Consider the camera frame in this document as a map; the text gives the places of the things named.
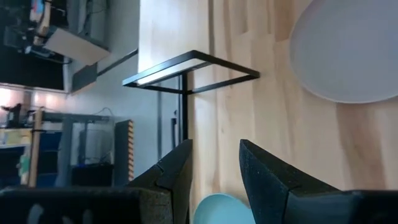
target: light blue bowl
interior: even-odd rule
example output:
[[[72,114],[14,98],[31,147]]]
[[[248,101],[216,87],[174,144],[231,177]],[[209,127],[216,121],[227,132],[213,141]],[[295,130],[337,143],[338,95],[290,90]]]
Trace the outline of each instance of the light blue bowl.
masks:
[[[205,197],[193,216],[193,224],[256,224],[251,209],[227,194]]]

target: black rectangular frame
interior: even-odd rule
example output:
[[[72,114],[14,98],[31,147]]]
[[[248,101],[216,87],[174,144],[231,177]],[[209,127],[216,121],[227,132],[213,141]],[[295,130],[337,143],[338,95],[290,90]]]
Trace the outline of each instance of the black rectangular frame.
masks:
[[[140,80],[141,78],[148,77],[157,72],[161,72],[165,69],[171,68],[173,66],[176,66],[178,64],[181,64],[183,62],[186,62],[186,61],[189,61],[192,59],[199,59],[204,62],[200,63],[198,65],[194,65],[192,67],[177,71],[177,72],[173,72],[169,75],[166,75],[162,78],[158,78],[156,80],[145,83],[143,85],[138,85],[136,83],[136,81]],[[197,70],[199,68],[203,68],[203,67],[206,67],[209,65],[220,65],[225,68],[230,68],[232,70],[245,73],[246,75],[243,77],[233,78],[233,79],[226,80],[223,82],[218,82],[218,83],[214,83],[214,84],[199,87],[199,88],[194,88],[192,90],[188,90],[186,88],[178,90],[178,89],[172,89],[172,88],[164,88],[164,87],[160,87],[160,86],[153,86],[153,84],[160,83],[160,82],[162,82],[164,80],[168,80],[170,78],[174,78],[174,77],[178,77],[178,76],[186,76],[189,72],[192,72],[194,70]],[[205,54],[205,53],[197,51],[197,50],[191,50],[187,53],[184,53],[184,54],[181,54],[174,58],[171,58],[163,63],[155,65],[152,68],[144,70],[143,72],[137,73],[137,74],[123,80],[123,86],[128,86],[128,87],[133,87],[133,88],[143,88],[146,90],[162,91],[162,92],[166,92],[166,93],[191,95],[191,94],[201,93],[201,92],[208,91],[208,90],[214,90],[216,88],[220,88],[220,87],[224,87],[224,86],[228,86],[228,85],[233,85],[236,83],[245,82],[248,80],[253,80],[253,79],[256,79],[259,77],[260,77],[260,73],[251,68],[247,68],[242,65],[238,65],[236,63],[232,63],[227,60],[223,60],[221,58],[214,57],[212,55]]]

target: black metal frame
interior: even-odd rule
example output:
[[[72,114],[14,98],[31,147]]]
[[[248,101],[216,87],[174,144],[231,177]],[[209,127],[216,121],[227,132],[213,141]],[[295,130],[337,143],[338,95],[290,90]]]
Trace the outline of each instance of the black metal frame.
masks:
[[[203,63],[191,66],[189,68],[185,68],[185,69],[177,71],[177,72],[173,72],[171,74],[165,75],[161,78],[158,78],[156,80],[153,80],[151,82],[148,82],[148,83],[145,83],[142,85],[139,85],[138,83],[136,83],[138,80],[140,80],[142,78],[148,77],[150,75],[161,72],[165,69],[171,68],[173,66],[179,65],[181,63],[187,62],[192,59],[202,60]],[[214,83],[211,85],[207,85],[207,86],[189,90],[188,89],[188,78],[187,78],[188,73],[192,72],[194,70],[197,70],[199,68],[203,68],[203,67],[213,65],[213,64],[220,65],[225,68],[230,68],[232,70],[245,73],[246,75],[243,77],[233,78],[233,79],[226,80],[223,82],[218,82],[218,83]],[[160,83],[164,80],[168,80],[168,79],[174,78],[174,77],[178,77],[178,89],[165,88],[165,87],[153,85],[153,84]],[[224,86],[229,86],[229,85],[233,85],[236,83],[245,82],[248,80],[253,80],[253,79],[256,79],[259,77],[260,77],[260,73],[251,68],[247,68],[247,67],[238,65],[236,63],[232,63],[227,60],[223,60],[221,58],[214,57],[212,55],[205,54],[203,52],[199,52],[197,50],[191,50],[187,53],[184,53],[184,54],[181,54],[174,58],[171,58],[170,60],[167,60],[158,65],[155,65],[152,68],[144,70],[143,72],[140,72],[138,74],[131,76],[130,78],[123,80],[123,86],[179,94],[180,96],[178,98],[178,115],[177,115],[177,118],[178,118],[177,123],[178,123],[178,130],[179,130],[178,140],[179,140],[179,142],[182,142],[182,141],[188,139],[188,95],[195,94],[195,93],[201,93],[201,92],[208,91],[208,90],[214,90],[214,89],[221,88]]]

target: black equipment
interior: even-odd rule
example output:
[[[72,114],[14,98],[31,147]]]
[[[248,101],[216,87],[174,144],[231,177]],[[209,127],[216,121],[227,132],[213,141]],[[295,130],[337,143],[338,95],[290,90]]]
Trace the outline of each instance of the black equipment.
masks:
[[[398,223],[398,192],[342,192],[242,140],[239,163],[256,223]],[[192,140],[125,187],[7,189],[0,223],[188,223]]]

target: orange and black striped panel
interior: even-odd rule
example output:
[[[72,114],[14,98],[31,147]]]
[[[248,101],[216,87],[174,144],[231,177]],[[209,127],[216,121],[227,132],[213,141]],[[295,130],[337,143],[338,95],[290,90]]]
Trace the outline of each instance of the orange and black striped panel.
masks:
[[[133,150],[133,128],[132,121],[129,121],[128,131],[128,166],[129,166],[129,181],[134,178],[134,150]]]

